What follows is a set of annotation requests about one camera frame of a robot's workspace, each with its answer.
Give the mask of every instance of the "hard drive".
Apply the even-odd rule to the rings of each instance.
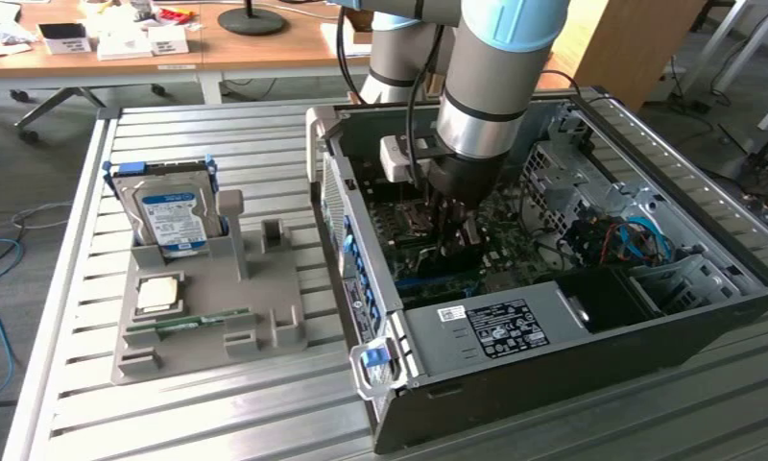
[[[138,245],[158,245],[165,257],[197,254],[222,235],[215,212],[215,164],[207,161],[107,164],[113,189]]]

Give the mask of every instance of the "desk lamp base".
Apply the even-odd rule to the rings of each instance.
[[[226,10],[218,15],[218,25],[225,31],[239,36],[266,36],[286,26],[286,19],[274,12],[267,10],[251,12],[251,15],[246,15],[243,8]]]

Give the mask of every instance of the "chair wheel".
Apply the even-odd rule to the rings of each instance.
[[[16,136],[26,144],[35,144],[37,141],[39,141],[39,135],[37,134],[37,132],[19,130]]]
[[[167,94],[165,87],[161,85],[150,85],[150,92],[157,96],[165,96]]]
[[[27,97],[27,93],[24,91],[16,91],[12,89],[10,91],[10,95],[11,95],[11,99],[14,101],[16,101],[18,103],[26,103],[30,101],[30,98]]]

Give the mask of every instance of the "blue hard drive label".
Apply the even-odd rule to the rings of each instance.
[[[205,245],[205,225],[194,214],[195,194],[151,195],[142,198],[143,213],[158,245],[174,256],[191,255]]]
[[[489,358],[504,357],[549,344],[524,300],[470,309],[465,316]]]

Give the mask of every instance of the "metal slatted worktable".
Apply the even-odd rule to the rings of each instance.
[[[642,460],[768,459],[768,314],[726,333],[677,369],[425,447],[386,457],[370,453],[303,170],[303,111],[335,103],[126,109],[117,119],[97,121],[4,459],[468,460],[486,455],[605,460],[630,459],[634,453]],[[617,117],[613,103],[598,106],[609,119]],[[618,122],[630,126],[626,135],[642,134]],[[217,159],[222,187],[243,193],[242,225],[277,216],[293,229],[309,348],[113,387],[131,233],[99,165],[106,159],[117,163],[205,154]],[[661,155],[653,154],[653,160]],[[752,223],[740,221],[728,203],[706,197],[710,185],[696,182],[674,159],[656,163],[677,183],[686,182],[684,190],[768,261],[766,240],[756,240]],[[624,175],[612,159],[608,166]]]

